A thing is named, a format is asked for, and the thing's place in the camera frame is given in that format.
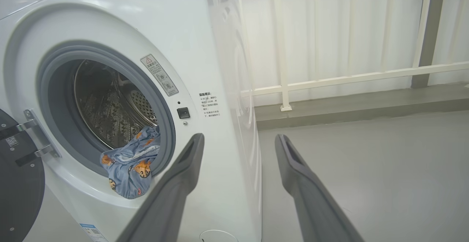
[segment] blue fabric with cartoon print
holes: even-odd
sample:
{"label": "blue fabric with cartoon print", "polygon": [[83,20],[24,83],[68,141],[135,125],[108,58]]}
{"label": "blue fabric with cartoon print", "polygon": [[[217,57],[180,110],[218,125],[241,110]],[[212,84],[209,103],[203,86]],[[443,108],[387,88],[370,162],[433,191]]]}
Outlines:
{"label": "blue fabric with cartoon print", "polygon": [[158,156],[159,127],[144,127],[127,145],[101,154],[101,166],[109,174],[111,189],[134,199],[144,195],[151,182],[150,164],[161,162]]}

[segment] washing machine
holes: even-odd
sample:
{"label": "washing machine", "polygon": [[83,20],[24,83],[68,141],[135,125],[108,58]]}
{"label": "washing machine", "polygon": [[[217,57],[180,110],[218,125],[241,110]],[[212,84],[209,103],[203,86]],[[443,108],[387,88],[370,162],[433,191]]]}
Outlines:
{"label": "washing machine", "polygon": [[[158,125],[151,186],[192,135],[205,136],[178,240],[261,241],[262,159],[238,0],[0,0],[0,36],[2,155],[23,171],[43,166],[77,225],[119,236],[145,195],[117,195],[99,155]],[[35,149],[23,155],[27,142]]]}

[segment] warning sticker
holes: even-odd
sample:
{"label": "warning sticker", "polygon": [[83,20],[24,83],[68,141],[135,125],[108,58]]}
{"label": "warning sticker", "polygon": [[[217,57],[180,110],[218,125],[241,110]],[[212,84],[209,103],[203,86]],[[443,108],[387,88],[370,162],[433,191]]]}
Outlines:
{"label": "warning sticker", "polygon": [[163,67],[159,65],[153,55],[150,54],[145,56],[140,61],[148,68],[156,80],[158,80],[159,84],[163,87],[168,96],[179,93],[173,81],[171,81],[171,78],[169,78],[165,70],[163,70]]}
{"label": "warning sticker", "polygon": [[213,95],[211,92],[199,93],[199,97],[202,113],[204,113],[206,118],[220,116],[220,111],[218,110],[218,99],[215,95]]}
{"label": "warning sticker", "polygon": [[80,224],[94,242],[108,242],[94,225]]}

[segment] white railing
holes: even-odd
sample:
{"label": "white railing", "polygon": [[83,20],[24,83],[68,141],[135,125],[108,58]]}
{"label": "white railing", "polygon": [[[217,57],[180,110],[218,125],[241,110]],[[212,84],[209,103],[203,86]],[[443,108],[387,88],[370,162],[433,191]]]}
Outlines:
{"label": "white railing", "polygon": [[[274,93],[281,93],[282,94],[282,106],[280,108],[281,111],[288,111],[292,110],[290,106],[290,101],[288,97],[289,91],[294,90],[302,90],[302,89],[309,89],[309,88],[318,88],[318,87],[325,87],[330,85],[340,85],[340,84],[347,84],[347,83],[356,83],[356,82],[365,82],[371,80],[381,80],[386,78],[397,78],[397,77],[405,77],[405,76],[413,76],[419,74],[427,74],[427,73],[442,73],[442,72],[449,72],[453,70],[467,70],[469,69],[469,61],[464,62],[457,62],[453,63],[453,50],[454,45],[458,36],[459,28],[461,27],[461,14],[465,8],[465,0],[459,0],[459,6],[456,15],[456,21],[452,33],[451,43],[450,43],[450,50],[448,53],[447,63],[441,65],[430,65],[430,66],[423,66],[419,67],[420,62],[420,55],[422,53],[422,47],[424,44],[424,35],[425,35],[425,28],[427,25],[427,17],[429,11],[429,4],[430,0],[423,0],[422,3],[422,13],[420,16],[420,24],[419,30],[417,35],[417,43],[415,49],[414,60],[412,63],[412,67],[399,69],[399,70],[387,70],[390,67],[386,64],[386,58],[388,56],[388,43],[390,38],[390,21],[392,19],[392,9],[393,4],[392,0],[387,0],[386,4],[386,13],[385,13],[385,25],[384,25],[384,38],[383,38],[383,46],[382,46],[382,53],[381,53],[381,65],[380,68],[377,69],[374,73],[365,73],[365,74],[358,74],[358,75],[350,75],[352,73],[351,69],[351,60],[352,60],[352,50],[353,50],[353,43],[354,43],[354,15],[355,15],[355,0],[350,0],[350,25],[349,25],[349,38],[348,38],[348,57],[347,57],[347,70],[346,76],[342,77],[335,77],[335,78],[325,78],[325,79],[318,79],[299,82],[299,83],[288,83],[288,66],[286,60],[286,49],[285,49],[285,36],[284,36],[284,25],[283,25],[283,13],[282,13],[282,2],[281,0],[273,0],[274,2],[274,11],[275,11],[275,22],[276,22],[276,30],[275,33],[277,35],[277,54],[278,54],[278,64],[280,68],[280,85],[271,86],[271,87],[264,87],[264,88],[256,88],[253,90],[252,95],[266,95],[266,94],[274,94]],[[318,8],[317,6],[321,3],[318,0],[314,0],[314,32],[315,32],[315,76],[319,76],[320,65],[318,65],[318,31],[320,30],[318,27]]]}

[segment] stainless steel drum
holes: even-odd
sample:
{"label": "stainless steel drum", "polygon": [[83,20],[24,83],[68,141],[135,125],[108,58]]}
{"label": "stainless steel drum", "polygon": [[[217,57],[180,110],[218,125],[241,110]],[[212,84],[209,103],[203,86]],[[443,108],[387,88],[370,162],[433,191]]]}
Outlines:
{"label": "stainless steel drum", "polygon": [[75,73],[74,92],[84,123],[112,149],[123,147],[145,125],[158,124],[139,89],[102,63],[84,60],[80,64]]}

